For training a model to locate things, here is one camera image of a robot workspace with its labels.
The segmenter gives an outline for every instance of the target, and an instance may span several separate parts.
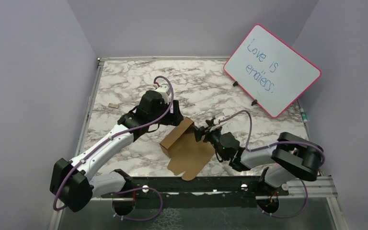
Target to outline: red whiteboard frame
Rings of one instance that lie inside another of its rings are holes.
[[[257,104],[264,110],[266,111],[267,114],[269,114],[272,118],[276,118],[279,117],[286,109],[288,109],[290,107],[291,104],[293,104],[309,87],[312,86],[312,84],[314,84],[314,82],[316,82],[322,75],[322,71],[320,70],[320,68],[318,68],[316,65],[314,65],[312,62],[310,62],[308,59],[306,59],[303,55],[301,55],[299,52],[297,52],[295,49],[293,49],[291,46],[289,46],[288,44],[286,44],[285,42],[283,42],[283,40],[281,40],[279,37],[277,37],[275,34],[273,34],[272,32],[270,32],[269,30],[267,30],[264,26],[260,25],[260,24],[256,24],[253,26],[253,28],[250,30],[250,32],[247,34],[247,36],[243,39],[243,41],[240,43],[240,45],[238,46],[238,48],[235,50],[235,52],[233,52],[233,54],[230,56],[230,58],[225,62],[225,64],[223,65],[223,70],[226,72],[226,74],[228,76],[230,76],[234,81],[236,81],[233,76],[231,76],[226,70],[225,70],[225,66],[227,64],[227,62],[232,58],[232,56],[236,53],[236,51],[238,51],[238,49],[241,47],[242,43],[246,40],[246,38],[249,36],[249,34],[252,32],[252,30],[256,27],[256,26],[260,26],[262,27],[264,30],[266,30],[269,34],[271,34],[272,36],[274,36],[275,38],[277,38],[281,43],[285,44],[289,49],[291,49],[292,51],[294,51],[294,53],[298,54],[300,57],[302,57],[304,60],[306,60],[308,63],[310,63],[312,66],[314,66],[319,72],[319,76],[307,87],[305,88],[289,105],[287,105],[277,116],[272,116],[259,102],[257,102]],[[250,97],[252,97],[254,99],[254,97],[252,95],[250,95],[249,92],[247,92],[240,84],[239,86],[243,89],[243,91],[245,91]]]

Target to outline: glass panel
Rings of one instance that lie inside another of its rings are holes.
[[[279,215],[290,215],[298,211],[303,199],[282,199]],[[146,218],[156,210],[138,209],[129,216]],[[326,198],[310,198],[306,210],[291,219],[268,217],[257,208],[187,208],[165,209],[159,217],[147,222],[121,221],[113,218],[111,201],[91,201],[83,210],[63,212],[60,230],[335,230]]]

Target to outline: screw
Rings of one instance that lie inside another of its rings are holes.
[[[281,188],[282,188],[284,191],[288,191],[288,184],[282,184],[282,185],[281,185]]]
[[[147,193],[149,190],[148,190],[148,189],[142,189],[142,191],[143,191],[144,193]]]
[[[247,191],[247,184],[242,184],[241,185],[241,190]]]

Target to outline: small wooden block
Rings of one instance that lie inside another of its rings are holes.
[[[119,108],[119,105],[118,104],[109,103],[108,104],[108,107],[114,108],[114,109],[118,109]]]

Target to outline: metal frame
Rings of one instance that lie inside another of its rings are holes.
[[[204,207],[257,207],[256,195],[271,195],[273,191],[259,188],[260,176],[199,176],[184,181],[173,177],[129,177],[127,189],[151,187],[157,189],[163,197],[165,208],[204,208]],[[281,196],[288,191],[278,188]],[[121,195],[108,193],[103,198],[120,198]],[[135,205],[135,209],[155,209],[160,206],[157,193],[145,189],[135,192],[133,203],[115,202],[117,206]]]
[[[88,131],[89,122],[91,119],[91,113],[93,110],[93,105],[95,103],[95,97],[99,86],[99,81],[102,75],[102,71],[104,68],[105,61],[118,61],[118,60],[227,60],[228,56],[221,57],[188,57],[188,56],[172,56],[172,57],[162,57],[162,56],[147,56],[147,57],[107,57],[107,58],[98,58],[98,69],[95,75],[94,86],[92,88],[91,96],[88,101],[86,116],[83,121],[81,127],[81,133],[78,139],[78,144],[76,147],[75,155],[77,156],[81,149],[83,148],[85,142],[85,136]],[[307,131],[307,135],[310,139],[310,133],[307,125],[304,123],[304,126]],[[280,196],[280,199],[287,198],[303,198],[305,197],[304,188],[299,180],[294,180],[287,183],[289,186],[289,195],[288,196]],[[329,205],[329,209],[331,211],[334,224],[337,230],[347,230],[347,225],[345,222],[345,218],[341,212],[341,209],[338,204],[338,193],[334,186],[332,177],[318,177],[316,182],[306,182],[309,197],[326,197]],[[256,199],[266,199],[266,196],[257,196]],[[109,200],[117,200],[118,198],[93,198],[95,201],[109,201]],[[50,223],[49,230],[57,230],[61,221],[62,211],[53,211]]]
[[[301,105],[301,103],[299,102],[299,99],[297,99],[297,103],[298,103],[299,107],[300,107],[300,108],[302,108],[302,105]],[[303,122],[303,123],[304,123],[305,131],[307,132],[308,140],[311,140],[311,135],[310,135],[310,131],[309,131],[309,129],[308,129],[307,122]]]

